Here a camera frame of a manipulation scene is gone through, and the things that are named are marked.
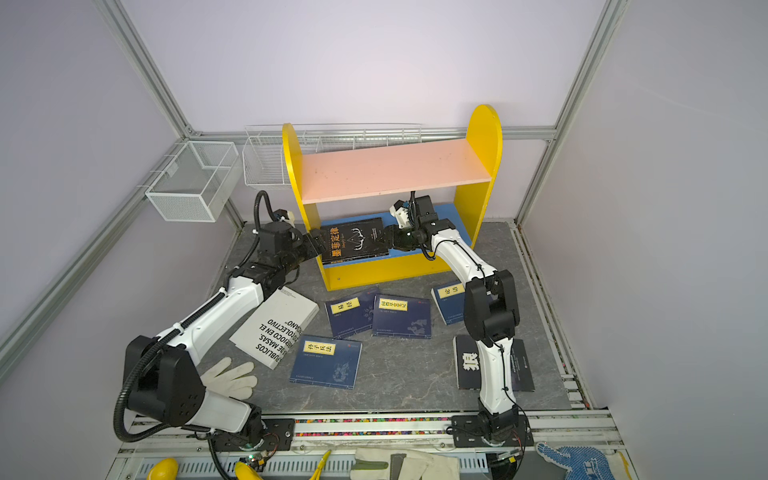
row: yellow label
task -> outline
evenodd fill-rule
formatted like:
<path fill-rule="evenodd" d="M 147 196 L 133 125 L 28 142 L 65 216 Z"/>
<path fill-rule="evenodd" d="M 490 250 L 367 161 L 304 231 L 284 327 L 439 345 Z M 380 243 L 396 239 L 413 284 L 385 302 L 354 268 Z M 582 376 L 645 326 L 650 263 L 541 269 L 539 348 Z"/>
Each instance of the yellow label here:
<path fill-rule="evenodd" d="M 355 297 L 351 300 L 347 300 L 346 302 L 334 303 L 331 305 L 331 313 L 346 312 L 347 310 L 357 308 L 358 306 L 360 306 L 360 300 Z"/>
<path fill-rule="evenodd" d="M 444 286 L 440 289 L 440 291 L 438 291 L 440 298 L 446 298 L 448 296 L 456 295 L 459 293 L 464 293 L 464 286 L 460 283 L 451 286 Z"/>
<path fill-rule="evenodd" d="M 333 355 L 336 351 L 336 345 L 333 343 L 304 342 L 304 351 L 309 353 L 322 353 L 323 355 Z"/>
<path fill-rule="evenodd" d="M 406 302 L 405 300 L 393 300 L 391 298 L 380 298 L 379 308 L 383 308 L 386 310 L 402 310 L 403 312 L 407 312 L 408 302 Z"/>

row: white wire basket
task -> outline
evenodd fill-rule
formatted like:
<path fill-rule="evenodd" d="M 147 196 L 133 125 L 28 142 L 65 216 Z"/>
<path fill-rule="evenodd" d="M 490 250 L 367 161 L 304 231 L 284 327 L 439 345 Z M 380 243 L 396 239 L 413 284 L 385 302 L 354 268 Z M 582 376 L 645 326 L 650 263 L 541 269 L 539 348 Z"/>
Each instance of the white wire basket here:
<path fill-rule="evenodd" d="M 240 179 L 242 161 L 232 142 L 187 141 L 147 198 L 169 222 L 215 222 Z"/>
<path fill-rule="evenodd" d="M 304 154 L 422 141 L 419 124 L 300 124 L 293 127 Z M 243 146 L 243 177 L 249 187 L 290 186 L 282 128 L 282 125 L 245 127 L 248 138 Z"/>

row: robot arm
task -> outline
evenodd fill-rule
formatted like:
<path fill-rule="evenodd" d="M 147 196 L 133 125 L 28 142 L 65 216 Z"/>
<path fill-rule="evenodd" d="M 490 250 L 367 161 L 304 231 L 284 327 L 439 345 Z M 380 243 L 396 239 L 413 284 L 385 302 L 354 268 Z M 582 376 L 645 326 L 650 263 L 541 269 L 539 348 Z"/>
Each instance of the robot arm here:
<path fill-rule="evenodd" d="M 305 261 L 322 254 L 326 247 L 318 230 L 302 235 L 275 214 L 264 192 L 270 216 L 275 220 L 263 227 L 247 258 L 230 272 L 227 288 L 210 298 L 186 319 L 175 323 L 154 338 L 139 336 L 126 348 L 124 383 L 115 405 L 113 427 L 124 442 L 136 442 L 167 427 L 197 432 L 217 429 L 232 445 L 255 447 L 264 430 L 261 410 L 218 393 L 208 391 L 195 368 L 208 349 L 250 310 L 257 308 L 278 288 L 286 275 Z M 257 252 L 257 259 L 249 262 Z M 138 434 L 124 426 L 125 409 L 161 422 Z"/>
<path fill-rule="evenodd" d="M 488 265 L 450 220 L 439 219 L 429 196 L 415 198 L 412 192 L 407 207 L 399 201 L 390 213 L 398 224 L 387 227 L 384 237 L 393 248 L 421 248 L 430 260 L 443 259 L 464 285 L 464 323 L 480 358 L 483 436 L 490 442 L 505 438 L 518 424 L 519 410 L 511 390 L 512 341 L 520 323 L 512 275 Z"/>

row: book cover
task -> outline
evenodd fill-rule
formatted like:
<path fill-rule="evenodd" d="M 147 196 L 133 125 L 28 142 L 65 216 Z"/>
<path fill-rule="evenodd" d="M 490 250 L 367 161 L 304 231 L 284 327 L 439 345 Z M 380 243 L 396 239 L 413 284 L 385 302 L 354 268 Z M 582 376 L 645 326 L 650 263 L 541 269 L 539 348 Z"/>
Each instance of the book cover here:
<path fill-rule="evenodd" d="M 274 370 L 319 310 L 317 303 L 284 286 L 259 305 L 230 340 Z"/>
<path fill-rule="evenodd" d="M 432 288 L 432 299 L 446 325 L 464 321 L 464 286 L 458 280 Z"/>
<path fill-rule="evenodd" d="M 429 300 L 410 296 L 376 295 L 373 335 L 432 338 Z"/>
<path fill-rule="evenodd" d="M 382 241 L 383 229 L 378 217 L 324 227 L 321 232 L 328 248 L 321 257 L 323 265 L 389 255 Z"/>
<path fill-rule="evenodd" d="M 480 390 L 480 358 L 478 344 L 469 335 L 457 335 L 453 337 L 453 352 L 456 362 L 456 383 L 460 390 Z M 533 392 L 533 375 L 531 365 L 528 363 L 528 355 L 525 353 L 525 344 L 520 339 L 512 342 L 511 365 L 512 391 Z"/>
<path fill-rule="evenodd" d="M 335 339 L 343 339 L 355 333 L 370 330 L 373 325 L 373 301 L 379 289 L 354 293 L 353 295 L 326 302 L 328 321 Z"/>
<path fill-rule="evenodd" d="M 293 383 L 354 389 L 362 343 L 302 335 L 289 380 Z"/>

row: white glove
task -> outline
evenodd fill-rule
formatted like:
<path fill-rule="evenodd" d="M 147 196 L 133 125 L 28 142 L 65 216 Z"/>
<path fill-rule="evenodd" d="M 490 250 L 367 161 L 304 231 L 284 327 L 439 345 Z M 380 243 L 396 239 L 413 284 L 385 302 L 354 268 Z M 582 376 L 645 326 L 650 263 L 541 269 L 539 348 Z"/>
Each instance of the white glove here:
<path fill-rule="evenodd" d="M 243 376 L 253 371 L 253 362 L 246 362 L 241 366 L 231 369 L 229 372 L 222 373 L 232 364 L 232 359 L 225 356 L 216 365 L 210 367 L 207 372 L 200 376 L 210 391 L 219 393 L 223 396 L 232 397 L 238 400 L 247 400 L 253 395 L 253 387 L 256 386 L 255 376 Z"/>

